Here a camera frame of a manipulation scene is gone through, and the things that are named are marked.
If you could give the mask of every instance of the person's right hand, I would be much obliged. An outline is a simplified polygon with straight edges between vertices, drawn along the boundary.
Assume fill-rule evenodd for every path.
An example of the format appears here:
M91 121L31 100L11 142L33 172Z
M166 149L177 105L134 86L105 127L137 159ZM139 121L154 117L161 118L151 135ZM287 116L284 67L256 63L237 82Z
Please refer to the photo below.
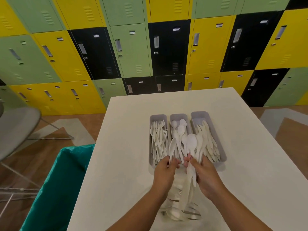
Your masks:
M201 164L198 163L190 154L184 157L184 166L187 168L188 162L196 169L198 173L197 183L199 184L202 193L210 200L214 196L227 190L223 182L221 181L213 163L203 156Z

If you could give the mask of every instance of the table top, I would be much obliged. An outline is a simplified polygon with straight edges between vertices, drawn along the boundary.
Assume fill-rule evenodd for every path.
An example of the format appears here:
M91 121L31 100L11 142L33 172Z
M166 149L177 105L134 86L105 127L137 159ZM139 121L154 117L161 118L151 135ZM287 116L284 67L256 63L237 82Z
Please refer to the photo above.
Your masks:
M112 97L68 231L103 231L149 189L149 118L207 111L227 155L218 168L226 187L273 230L307 230L308 181L233 88ZM199 189L201 221L151 230L229 230Z

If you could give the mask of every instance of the person's left hand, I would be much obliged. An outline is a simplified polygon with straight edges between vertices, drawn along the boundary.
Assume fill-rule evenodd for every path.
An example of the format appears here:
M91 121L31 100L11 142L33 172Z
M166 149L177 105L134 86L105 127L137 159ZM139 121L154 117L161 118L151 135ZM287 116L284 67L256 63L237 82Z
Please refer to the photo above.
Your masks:
M163 201L167 198L174 181L175 169L179 168L180 161L173 158L169 164L169 156L165 156L156 166L154 171L154 181L151 190L161 196Z

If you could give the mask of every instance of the floor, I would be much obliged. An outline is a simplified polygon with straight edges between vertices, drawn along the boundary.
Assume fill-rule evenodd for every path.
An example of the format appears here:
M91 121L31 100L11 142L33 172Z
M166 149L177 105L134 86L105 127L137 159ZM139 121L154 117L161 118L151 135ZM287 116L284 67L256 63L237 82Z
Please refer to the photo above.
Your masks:
M298 169L308 179L308 106L255 107L255 115L272 134ZM17 152L4 161L34 182L42 185L61 148L95 143L104 114L45 116L60 130L41 122L33 133L36 137L67 137L74 133L74 140L26 141ZM0 167L0 187L33 186L20 180L9 170ZM18 231L23 224L33 199L12 201L0 219L1 231ZM5 203L0 203L0 211Z

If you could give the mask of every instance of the brown floor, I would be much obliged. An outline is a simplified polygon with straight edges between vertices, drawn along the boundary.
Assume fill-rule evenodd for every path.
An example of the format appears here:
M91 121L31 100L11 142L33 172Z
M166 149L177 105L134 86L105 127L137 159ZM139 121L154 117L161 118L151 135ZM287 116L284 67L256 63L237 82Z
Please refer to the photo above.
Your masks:
M255 107L251 108L255 115L260 118L265 109L290 108L308 115L308 106L290 107ZM46 116L45 120L52 123L58 119L78 118L94 140L97 139L104 114L69 115L69 116ZM41 122L36 130L43 128L47 124ZM65 130L52 133L49 136L64 136ZM276 135L276 140L290 159L295 163L303 175L308 179L308 126L285 118ZM15 153L4 161L10 167L18 170L39 185L50 171L52 164L60 149L72 146L71 140L41 140ZM34 188L9 170L0 167L0 187L28 187ZM18 231L23 224L33 199L23 201L12 201L0 219L1 231ZM0 203L0 211L5 203Z

